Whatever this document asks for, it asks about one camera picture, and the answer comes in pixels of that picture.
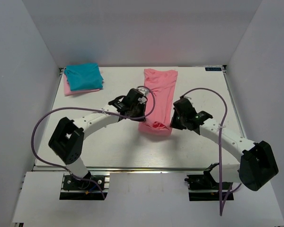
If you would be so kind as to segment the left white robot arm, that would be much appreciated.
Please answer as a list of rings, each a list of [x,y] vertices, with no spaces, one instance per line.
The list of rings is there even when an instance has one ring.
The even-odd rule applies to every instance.
[[[80,158],[83,141],[96,131],[121,121],[124,116],[144,121],[147,102],[146,89],[132,88],[125,96],[119,96],[108,102],[100,110],[70,120],[64,117],[59,120],[50,140],[49,147],[75,175],[74,183],[81,189],[90,185],[91,174]]]

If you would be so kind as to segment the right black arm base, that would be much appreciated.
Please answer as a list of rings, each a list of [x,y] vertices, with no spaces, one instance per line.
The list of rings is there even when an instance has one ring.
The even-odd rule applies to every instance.
[[[219,201],[219,183],[211,176],[216,167],[219,167],[218,163],[211,164],[202,174],[186,176],[184,181],[188,185],[189,201]]]

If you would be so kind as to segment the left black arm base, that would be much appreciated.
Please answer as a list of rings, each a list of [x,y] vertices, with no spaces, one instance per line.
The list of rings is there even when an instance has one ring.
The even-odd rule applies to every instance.
[[[62,201],[103,201],[109,188],[108,175],[92,175],[91,179],[95,181],[100,189],[93,182],[80,181],[70,175],[63,175],[59,200]]]

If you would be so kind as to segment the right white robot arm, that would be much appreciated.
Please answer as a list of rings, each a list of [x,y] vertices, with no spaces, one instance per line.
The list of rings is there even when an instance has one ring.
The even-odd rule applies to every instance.
[[[243,138],[231,130],[222,128],[207,112],[197,112],[187,98],[180,98],[174,104],[174,114],[170,126],[178,130],[194,131],[233,155],[238,164],[222,165],[214,163],[202,175],[188,175],[185,179],[190,190],[217,189],[230,183],[241,183],[252,191],[258,191],[279,173],[270,144],[256,143]]]

